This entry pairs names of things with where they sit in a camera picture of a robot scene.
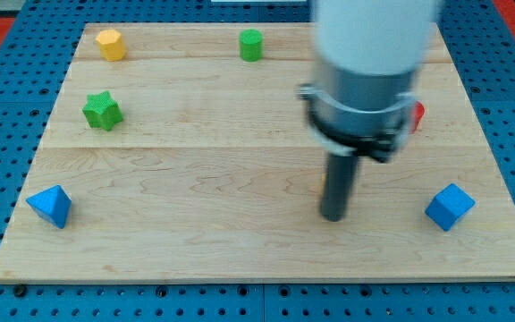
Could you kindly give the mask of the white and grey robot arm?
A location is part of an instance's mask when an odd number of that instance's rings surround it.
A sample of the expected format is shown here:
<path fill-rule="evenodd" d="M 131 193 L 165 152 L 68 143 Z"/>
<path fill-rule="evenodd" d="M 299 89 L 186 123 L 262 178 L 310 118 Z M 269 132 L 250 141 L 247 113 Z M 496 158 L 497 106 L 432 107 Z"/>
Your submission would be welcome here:
<path fill-rule="evenodd" d="M 314 69 L 300 89 L 308 127 L 338 157 L 386 163 L 413 122 L 411 86 L 438 0 L 318 0 L 311 6 Z"/>

